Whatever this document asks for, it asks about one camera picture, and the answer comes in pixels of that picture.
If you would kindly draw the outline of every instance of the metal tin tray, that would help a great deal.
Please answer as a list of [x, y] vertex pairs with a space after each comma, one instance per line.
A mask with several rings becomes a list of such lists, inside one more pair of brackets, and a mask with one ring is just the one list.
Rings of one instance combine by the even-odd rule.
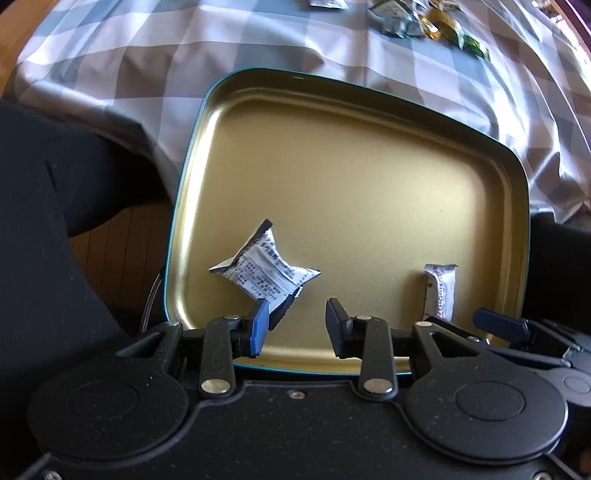
[[187, 328], [245, 314], [252, 300], [209, 267], [265, 218], [281, 255], [322, 275], [304, 287], [263, 354], [243, 364], [353, 373], [335, 358], [324, 305], [409, 328], [426, 263], [458, 265], [453, 321], [487, 307], [519, 315], [528, 185], [507, 148], [386, 93], [278, 70], [212, 87], [187, 151], [168, 251], [165, 310]]

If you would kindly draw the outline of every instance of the black cable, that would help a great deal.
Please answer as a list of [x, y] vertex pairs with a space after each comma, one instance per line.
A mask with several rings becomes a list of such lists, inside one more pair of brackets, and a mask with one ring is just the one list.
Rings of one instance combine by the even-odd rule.
[[152, 313], [152, 306], [154, 305], [154, 300], [156, 299], [156, 294], [160, 289], [160, 285], [162, 285], [162, 277], [164, 275], [164, 267], [160, 269], [158, 275], [154, 279], [154, 283], [152, 283], [152, 287], [150, 288], [150, 293], [148, 293], [148, 298], [146, 299], [146, 305], [144, 306], [144, 311], [142, 312], [142, 320], [139, 324], [139, 333], [142, 334], [146, 330], [148, 330], [148, 324], [150, 322], [150, 313]]

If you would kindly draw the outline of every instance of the white candy wrapper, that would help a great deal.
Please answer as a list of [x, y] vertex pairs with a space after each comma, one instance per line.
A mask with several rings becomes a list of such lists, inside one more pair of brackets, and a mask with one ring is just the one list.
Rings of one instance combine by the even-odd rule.
[[295, 267], [281, 258], [272, 225], [270, 220], [265, 220], [236, 255], [209, 269], [210, 273], [219, 273], [233, 281], [253, 299], [266, 299], [270, 312], [304, 283], [320, 275], [317, 270]]
[[341, 10], [349, 8], [345, 0], [309, 0], [308, 4], [311, 7], [338, 8]]
[[457, 265], [425, 265], [427, 295], [425, 297], [423, 320], [433, 316], [447, 322], [452, 321], [456, 268]]
[[406, 18], [412, 19], [413, 11], [403, 1], [399, 0], [385, 0], [372, 7], [369, 7], [369, 11], [381, 18]]

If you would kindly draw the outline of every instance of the candy pile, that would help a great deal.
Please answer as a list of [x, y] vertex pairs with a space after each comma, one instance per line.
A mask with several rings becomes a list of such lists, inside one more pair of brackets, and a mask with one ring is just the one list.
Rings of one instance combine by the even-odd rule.
[[489, 49], [464, 32], [449, 12], [462, 9], [453, 0], [384, 0], [369, 9], [381, 19], [382, 33], [391, 37], [445, 38], [456, 47], [490, 61]]

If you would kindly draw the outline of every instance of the table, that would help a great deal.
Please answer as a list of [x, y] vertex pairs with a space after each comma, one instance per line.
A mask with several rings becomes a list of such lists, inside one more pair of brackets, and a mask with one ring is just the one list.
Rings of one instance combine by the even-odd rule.
[[0, 93], [31, 34], [57, 0], [15, 0], [0, 14]]
[[150, 155], [174, 197], [208, 88], [242, 68], [308, 72], [425, 105], [509, 146], [531, 205], [559, 222], [589, 206], [591, 85], [529, 0], [459, 0], [487, 63], [445, 42], [389, 38], [364, 0], [60, 0], [18, 59], [9, 98]]

